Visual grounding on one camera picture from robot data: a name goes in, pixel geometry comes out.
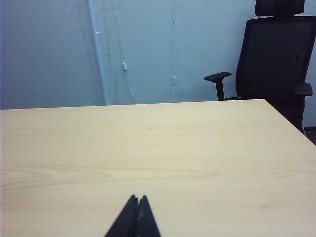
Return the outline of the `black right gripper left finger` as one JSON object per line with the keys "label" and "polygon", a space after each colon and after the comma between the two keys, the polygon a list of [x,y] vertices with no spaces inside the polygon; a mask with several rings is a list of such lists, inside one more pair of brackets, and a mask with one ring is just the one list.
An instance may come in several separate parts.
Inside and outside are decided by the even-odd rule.
{"label": "black right gripper left finger", "polygon": [[105,237],[133,237],[137,213],[137,197],[132,195],[105,234]]}

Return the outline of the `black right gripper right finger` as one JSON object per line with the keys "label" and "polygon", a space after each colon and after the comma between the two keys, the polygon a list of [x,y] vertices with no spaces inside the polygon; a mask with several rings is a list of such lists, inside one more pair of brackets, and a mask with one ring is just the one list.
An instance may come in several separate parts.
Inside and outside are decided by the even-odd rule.
{"label": "black right gripper right finger", "polygon": [[140,199],[135,223],[136,237],[160,237],[160,232],[147,196]]}

